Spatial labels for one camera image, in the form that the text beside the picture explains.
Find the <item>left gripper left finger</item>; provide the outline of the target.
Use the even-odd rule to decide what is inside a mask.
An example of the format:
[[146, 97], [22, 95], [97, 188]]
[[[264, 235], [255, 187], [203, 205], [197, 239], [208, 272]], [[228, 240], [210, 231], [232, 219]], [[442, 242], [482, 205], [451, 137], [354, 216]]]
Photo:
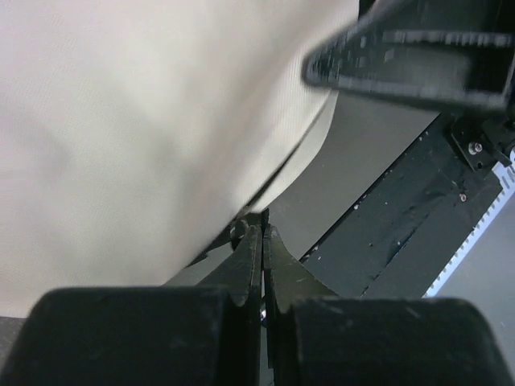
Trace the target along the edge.
[[235, 251], [229, 245], [215, 248], [207, 257], [188, 266], [164, 286], [220, 286], [231, 295], [237, 306], [243, 306], [256, 290], [261, 295], [262, 230], [251, 226]]

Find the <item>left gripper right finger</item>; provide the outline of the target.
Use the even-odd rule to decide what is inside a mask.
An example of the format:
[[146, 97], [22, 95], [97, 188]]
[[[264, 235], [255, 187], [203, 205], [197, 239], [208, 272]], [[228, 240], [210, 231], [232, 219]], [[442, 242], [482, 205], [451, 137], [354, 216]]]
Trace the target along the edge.
[[336, 296], [289, 253], [275, 226], [265, 230], [262, 258], [267, 314], [285, 314], [304, 298]]

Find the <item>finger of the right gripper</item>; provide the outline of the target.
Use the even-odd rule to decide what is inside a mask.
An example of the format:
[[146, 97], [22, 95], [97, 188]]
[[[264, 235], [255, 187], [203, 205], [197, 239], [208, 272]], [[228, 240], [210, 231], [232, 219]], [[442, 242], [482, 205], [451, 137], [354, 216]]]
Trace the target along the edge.
[[380, 1], [311, 51], [310, 86], [429, 110], [514, 105], [512, 1]]

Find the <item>cream canvas backpack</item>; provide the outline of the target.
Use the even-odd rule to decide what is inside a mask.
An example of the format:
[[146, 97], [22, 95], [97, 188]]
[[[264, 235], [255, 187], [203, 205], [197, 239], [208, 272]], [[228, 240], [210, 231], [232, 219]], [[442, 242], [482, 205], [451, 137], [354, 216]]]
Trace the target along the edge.
[[356, 1], [4, 1], [1, 313], [162, 285], [328, 134], [303, 60]]

